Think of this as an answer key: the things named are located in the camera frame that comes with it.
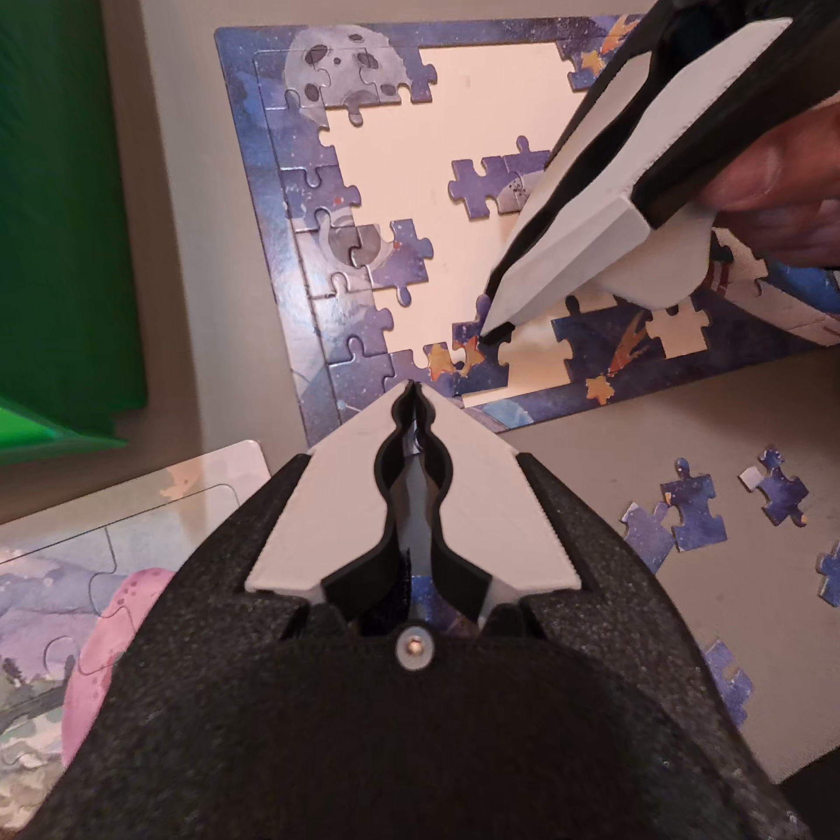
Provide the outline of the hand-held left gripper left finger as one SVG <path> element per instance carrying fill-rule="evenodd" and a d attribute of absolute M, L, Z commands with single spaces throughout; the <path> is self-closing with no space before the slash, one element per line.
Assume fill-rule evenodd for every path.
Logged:
<path fill-rule="evenodd" d="M 414 383 L 407 382 L 310 449 L 247 592 L 328 602 L 347 621 L 385 597 L 400 574 L 392 487 L 413 415 Z"/>

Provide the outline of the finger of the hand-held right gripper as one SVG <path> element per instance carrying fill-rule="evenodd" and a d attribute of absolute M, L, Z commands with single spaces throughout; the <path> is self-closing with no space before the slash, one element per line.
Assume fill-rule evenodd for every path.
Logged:
<path fill-rule="evenodd" d="M 497 293 L 505 272 L 544 238 L 561 208 L 585 189 L 613 158 L 614 151 L 597 151 L 590 161 L 585 158 L 585 150 L 641 90 L 651 60 L 651 51 L 624 60 L 615 56 L 597 78 L 535 182 L 490 273 L 485 293 Z"/>
<path fill-rule="evenodd" d="M 626 60 L 652 52 L 647 80 L 619 117 L 585 150 L 614 151 L 600 174 L 557 214 L 543 239 L 512 265 L 497 293 L 486 293 L 490 309 L 481 338 L 497 342 L 535 319 L 586 282 L 599 279 L 605 289 L 646 308 L 670 306 L 675 293 L 663 280 L 635 264 L 652 258 L 660 271 L 700 259 L 711 236 L 711 211 L 677 195 L 655 211 L 654 202 L 685 175 L 670 176 L 665 186 L 643 198 L 656 164 L 676 152 L 688 174 L 700 171 L 700 152 L 710 147 L 712 118 L 722 113 L 723 98 L 749 68 L 791 26 L 791 18 L 752 21 L 723 35 L 703 35 L 701 18 L 670 18 L 676 28 L 640 23 L 615 56 Z"/>

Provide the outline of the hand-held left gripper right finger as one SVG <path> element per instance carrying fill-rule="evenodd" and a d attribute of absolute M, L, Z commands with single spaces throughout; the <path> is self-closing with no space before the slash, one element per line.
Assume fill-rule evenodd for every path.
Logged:
<path fill-rule="evenodd" d="M 437 495 L 432 576 L 471 622 L 500 604 L 581 588 L 581 578 L 509 446 L 426 385 L 415 385 L 417 434 Z"/>

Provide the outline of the joined satellite puzzle pieces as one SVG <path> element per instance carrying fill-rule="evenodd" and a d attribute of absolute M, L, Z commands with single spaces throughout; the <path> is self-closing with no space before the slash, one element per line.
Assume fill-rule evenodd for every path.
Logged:
<path fill-rule="evenodd" d="M 550 150 L 533 151 L 525 136 L 517 138 L 516 154 L 481 159 L 484 174 L 476 172 L 471 160 L 452 161 L 455 179 L 448 183 L 454 202 L 465 205 L 469 219 L 489 216 L 487 201 L 493 199 L 499 215 L 520 212 L 539 181 Z"/>

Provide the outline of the dark blue puzzle piece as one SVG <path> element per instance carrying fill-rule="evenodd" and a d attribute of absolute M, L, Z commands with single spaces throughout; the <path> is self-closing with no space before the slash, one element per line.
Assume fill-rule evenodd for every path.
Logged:
<path fill-rule="evenodd" d="M 597 319 L 592 319 L 581 312 L 576 298 L 569 296 L 564 301 L 568 315 L 552 320 L 553 332 L 558 342 L 567 341 L 572 355 L 565 361 L 565 366 L 573 383 L 594 379 L 606 373 L 609 350 Z"/>

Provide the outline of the space puzzle board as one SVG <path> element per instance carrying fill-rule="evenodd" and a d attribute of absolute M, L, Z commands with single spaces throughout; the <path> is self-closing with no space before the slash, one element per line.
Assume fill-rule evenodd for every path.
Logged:
<path fill-rule="evenodd" d="M 551 150 L 639 14 L 439 24 L 226 27 L 215 39 L 310 446 L 373 403 L 390 353 L 446 342 L 476 318 L 490 263 L 518 213 L 469 219 L 448 194 L 452 161 Z M 411 218 L 429 238 L 428 281 L 403 308 L 374 290 Z M 664 360 L 636 360 L 605 404 L 573 383 L 572 351 L 552 320 L 565 299 L 500 344 L 508 384 L 455 403 L 496 432 L 838 345 L 829 272 L 756 259 L 728 231 L 711 240 L 707 277 L 647 331 Z M 589 284 L 573 295 L 609 347 L 643 310 Z"/>

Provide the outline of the star print puzzle piece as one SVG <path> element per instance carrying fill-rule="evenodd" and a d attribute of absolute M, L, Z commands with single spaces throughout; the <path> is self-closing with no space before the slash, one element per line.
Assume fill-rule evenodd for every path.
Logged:
<path fill-rule="evenodd" d="M 383 377 L 383 391 L 387 392 L 404 381 L 413 381 L 431 386 L 444 397 L 460 400 L 455 393 L 460 372 L 453 362 L 448 344 L 429 344 L 423 347 L 423 351 L 427 361 L 425 367 L 415 364 L 412 350 L 390 353 L 393 373 Z"/>

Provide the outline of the purple helmet-part puzzle piece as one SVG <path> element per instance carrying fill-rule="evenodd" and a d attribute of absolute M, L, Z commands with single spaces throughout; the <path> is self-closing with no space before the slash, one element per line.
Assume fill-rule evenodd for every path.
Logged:
<path fill-rule="evenodd" d="M 412 304 L 411 285 L 427 282 L 426 260 L 434 257 L 429 238 L 418 238 L 411 218 L 390 222 L 393 240 L 391 250 L 376 268 L 369 268 L 371 285 L 375 291 L 394 289 L 397 302 L 407 308 Z"/>

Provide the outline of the grey desk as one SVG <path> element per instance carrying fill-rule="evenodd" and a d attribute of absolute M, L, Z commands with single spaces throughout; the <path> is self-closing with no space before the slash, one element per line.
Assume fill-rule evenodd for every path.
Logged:
<path fill-rule="evenodd" d="M 122 415 L 125 448 L 2 466 L 2 522 L 231 445 L 260 442 L 270 471 L 306 438 L 214 32 L 233 25 L 619 13 L 618 2 L 105 2 L 149 404 Z M 658 579 L 703 645 L 749 675 L 742 733 L 774 781 L 838 743 L 838 610 L 818 590 L 838 540 L 838 348 L 514 430 L 618 527 L 652 506 L 677 457 L 713 478 L 728 541 L 670 555 Z M 778 527 L 761 490 L 769 446 L 809 490 L 806 525 Z"/>

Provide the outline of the person's right hand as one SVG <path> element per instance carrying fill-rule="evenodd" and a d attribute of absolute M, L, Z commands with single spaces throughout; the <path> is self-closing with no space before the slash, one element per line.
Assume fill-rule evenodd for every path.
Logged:
<path fill-rule="evenodd" d="M 793 267 L 838 267 L 838 97 L 760 137 L 698 201 L 755 255 Z"/>

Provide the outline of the comet print puzzle piece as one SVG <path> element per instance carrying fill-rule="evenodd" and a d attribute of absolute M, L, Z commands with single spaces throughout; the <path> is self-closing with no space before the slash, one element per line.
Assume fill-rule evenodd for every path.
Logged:
<path fill-rule="evenodd" d="M 617 341 L 616 347 L 613 348 L 612 358 L 605 371 L 585 381 L 591 394 L 590 398 L 596 394 L 595 398 L 601 404 L 605 404 L 608 397 L 614 394 L 611 379 L 620 371 L 638 360 L 646 362 L 665 359 L 661 339 L 654 338 L 648 333 L 648 321 L 651 318 L 652 312 L 645 309 L 633 316 Z"/>

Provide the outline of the purple star-marked puzzle piece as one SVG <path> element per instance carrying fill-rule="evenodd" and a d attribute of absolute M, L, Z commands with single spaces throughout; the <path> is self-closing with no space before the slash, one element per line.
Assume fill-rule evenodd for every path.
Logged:
<path fill-rule="evenodd" d="M 678 551 L 687 552 L 727 541 L 721 516 L 709 510 L 709 501 L 716 491 L 709 475 L 693 476 L 685 458 L 675 461 L 677 479 L 660 487 L 665 504 L 677 508 L 680 524 L 672 528 Z"/>

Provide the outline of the green plastic bin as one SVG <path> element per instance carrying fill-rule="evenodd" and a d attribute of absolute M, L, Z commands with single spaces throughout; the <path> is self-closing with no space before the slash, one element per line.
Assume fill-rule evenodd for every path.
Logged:
<path fill-rule="evenodd" d="M 1 2 L 2 464 L 118 448 L 146 406 L 99 2 Z"/>

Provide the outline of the black dotted mat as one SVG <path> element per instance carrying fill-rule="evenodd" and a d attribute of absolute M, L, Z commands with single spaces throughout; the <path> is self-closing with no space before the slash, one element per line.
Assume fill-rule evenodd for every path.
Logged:
<path fill-rule="evenodd" d="M 780 789 L 815 839 L 839 838 L 839 748 L 780 782 Z"/>

